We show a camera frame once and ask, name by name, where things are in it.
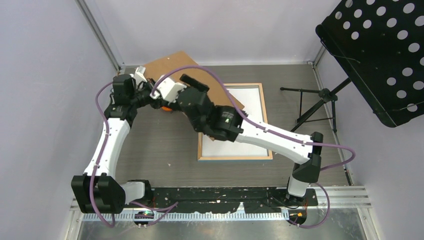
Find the brown backing board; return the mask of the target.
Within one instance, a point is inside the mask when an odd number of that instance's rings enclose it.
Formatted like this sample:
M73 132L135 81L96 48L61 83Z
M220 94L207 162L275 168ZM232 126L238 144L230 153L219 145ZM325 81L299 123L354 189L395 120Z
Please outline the brown backing board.
M237 109L242 110L244 105L229 93L222 81L217 80L218 76L215 73L197 64L187 53L178 51L151 61L144 67L144 76L147 79L158 81L162 77L170 77L175 82L182 83L187 88L192 88L180 81L181 75L186 74L209 87L209 91L206 93L217 106L217 119L214 125L216 133L203 133L204 135L212 140L234 142L237 136L243 132L241 125L246 114L239 114ZM174 108L181 111L177 102L175 104Z

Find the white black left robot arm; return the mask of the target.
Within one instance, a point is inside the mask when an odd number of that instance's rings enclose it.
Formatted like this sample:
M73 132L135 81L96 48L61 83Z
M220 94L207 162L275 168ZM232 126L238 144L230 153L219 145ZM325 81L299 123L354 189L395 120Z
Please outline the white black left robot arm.
M115 180L119 155L138 109L154 102L150 97L154 82L142 74L121 74L107 86L111 88L109 105L99 107L103 128L96 150L82 175L75 175L71 188L82 213L119 214L125 205L135 201L141 207L153 202L147 180Z

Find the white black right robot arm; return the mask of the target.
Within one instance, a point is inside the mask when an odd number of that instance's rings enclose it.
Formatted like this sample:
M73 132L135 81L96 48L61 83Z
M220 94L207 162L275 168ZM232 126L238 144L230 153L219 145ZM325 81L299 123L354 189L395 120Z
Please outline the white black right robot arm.
M293 161L285 198L291 205L299 205L306 197L308 186L318 181L323 134L316 131L311 135L296 134L256 122L234 106L215 105L207 95L207 85L187 74L182 74L180 80L188 86L178 94L176 103L196 132L215 141L255 145Z

